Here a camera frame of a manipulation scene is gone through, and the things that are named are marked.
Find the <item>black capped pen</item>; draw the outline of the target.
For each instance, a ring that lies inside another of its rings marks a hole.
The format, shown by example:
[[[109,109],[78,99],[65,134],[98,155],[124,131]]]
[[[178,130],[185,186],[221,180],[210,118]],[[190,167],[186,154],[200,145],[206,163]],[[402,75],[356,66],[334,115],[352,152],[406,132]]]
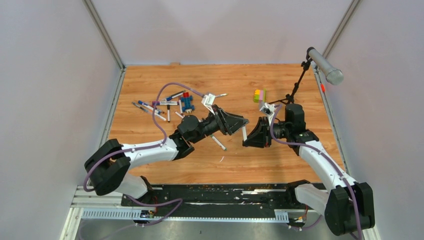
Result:
[[[171,122],[171,106],[167,105],[167,122],[170,123]]]

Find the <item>green capped white pen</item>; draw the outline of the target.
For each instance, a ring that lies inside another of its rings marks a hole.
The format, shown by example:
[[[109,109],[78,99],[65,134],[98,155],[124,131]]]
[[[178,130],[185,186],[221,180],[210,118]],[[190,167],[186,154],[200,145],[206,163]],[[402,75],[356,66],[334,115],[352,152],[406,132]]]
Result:
[[[222,94],[215,95],[215,98],[225,97],[227,95],[228,93],[222,93]]]

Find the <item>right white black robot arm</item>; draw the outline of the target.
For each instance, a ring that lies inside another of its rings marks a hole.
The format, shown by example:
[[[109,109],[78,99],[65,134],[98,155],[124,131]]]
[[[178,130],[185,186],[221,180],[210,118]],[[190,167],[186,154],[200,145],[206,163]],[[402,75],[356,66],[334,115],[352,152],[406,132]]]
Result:
[[[375,226],[374,194],[367,182],[358,182],[331,158],[319,138],[306,128],[305,112],[300,104],[284,107],[285,119],[276,122],[281,105],[259,102],[264,113],[250,134],[244,134],[243,146],[267,148],[272,141],[287,145],[308,163],[319,177],[325,191],[306,180],[292,182],[285,195],[292,209],[301,205],[321,215],[336,235],[350,234],[356,240],[364,238],[363,230]]]

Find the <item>red capped short pen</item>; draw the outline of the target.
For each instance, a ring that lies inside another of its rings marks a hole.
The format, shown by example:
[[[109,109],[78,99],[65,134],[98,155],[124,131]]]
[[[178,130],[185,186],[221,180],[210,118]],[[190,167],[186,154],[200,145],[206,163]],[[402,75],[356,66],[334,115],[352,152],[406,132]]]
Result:
[[[174,112],[178,117],[180,117],[181,119],[183,119],[184,118],[184,116],[181,114],[181,113],[179,113],[179,112],[177,112],[177,111],[175,111]]]

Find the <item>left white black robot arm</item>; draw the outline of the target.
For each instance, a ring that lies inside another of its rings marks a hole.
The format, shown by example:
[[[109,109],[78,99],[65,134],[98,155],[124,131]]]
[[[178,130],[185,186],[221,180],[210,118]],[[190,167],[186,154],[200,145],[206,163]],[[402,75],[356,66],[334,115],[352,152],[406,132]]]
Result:
[[[144,176],[134,176],[129,170],[161,161],[175,161],[191,154],[197,143],[215,132],[233,135],[249,123],[247,118],[224,111],[216,104],[206,118],[194,115],[182,118],[175,132],[163,140],[121,144],[117,139],[107,140],[85,163],[93,188],[98,196],[112,192],[134,198],[140,206],[149,206],[153,201],[150,183]]]

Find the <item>white pen body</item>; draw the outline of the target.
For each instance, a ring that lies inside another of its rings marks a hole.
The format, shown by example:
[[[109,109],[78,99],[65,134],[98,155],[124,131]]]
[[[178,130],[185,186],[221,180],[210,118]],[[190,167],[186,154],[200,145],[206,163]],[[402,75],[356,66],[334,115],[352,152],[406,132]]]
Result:
[[[216,143],[216,144],[218,144],[224,151],[226,151],[227,150],[227,148],[214,136],[214,135],[211,135],[210,136],[213,140],[214,140],[214,142]]]

